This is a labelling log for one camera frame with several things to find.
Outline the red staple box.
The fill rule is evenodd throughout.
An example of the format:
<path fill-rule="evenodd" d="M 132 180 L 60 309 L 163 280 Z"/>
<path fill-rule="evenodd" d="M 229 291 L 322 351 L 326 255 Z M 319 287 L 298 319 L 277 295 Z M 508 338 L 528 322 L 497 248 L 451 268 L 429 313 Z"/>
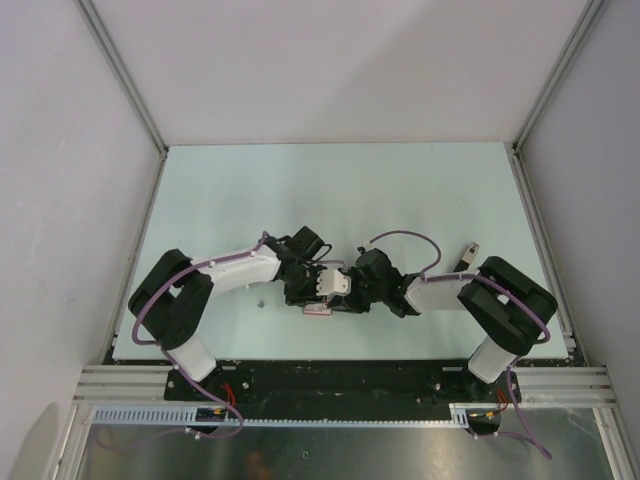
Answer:
<path fill-rule="evenodd" d="M 324 303 L 309 304 L 303 308 L 304 315 L 331 316 L 332 313 L 332 309 Z"/>

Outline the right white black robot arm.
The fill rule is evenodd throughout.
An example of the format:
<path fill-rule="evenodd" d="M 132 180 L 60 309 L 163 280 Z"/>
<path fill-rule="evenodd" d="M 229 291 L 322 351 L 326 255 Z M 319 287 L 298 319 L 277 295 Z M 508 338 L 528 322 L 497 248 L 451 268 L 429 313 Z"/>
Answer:
<path fill-rule="evenodd" d="M 349 293 L 330 302 L 339 311 L 363 314 L 378 303 L 400 318 L 466 311 L 485 332 L 461 376 L 462 391 L 473 401 L 486 400 L 508 367 L 551 339 L 548 323 L 557 300 L 499 256 L 474 272 L 403 274 L 380 249 L 361 247 L 355 264 L 342 273 Z"/>

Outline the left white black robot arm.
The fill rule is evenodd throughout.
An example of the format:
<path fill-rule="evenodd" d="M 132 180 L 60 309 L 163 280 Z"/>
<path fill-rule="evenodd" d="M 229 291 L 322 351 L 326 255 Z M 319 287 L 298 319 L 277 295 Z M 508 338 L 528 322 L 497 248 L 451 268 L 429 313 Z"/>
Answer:
<path fill-rule="evenodd" d="M 221 376 L 199 335 L 209 300 L 241 287 L 280 281 L 292 305 L 318 303 L 317 278 L 325 269 L 318 252 L 331 249 L 303 226 L 292 236 L 263 232 L 253 247 L 206 260 L 168 250 L 129 298 L 128 310 L 135 317 L 132 341 L 158 347 L 187 376 L 187 389 L 199 399 L 210 399 L 220 390 Z"/>

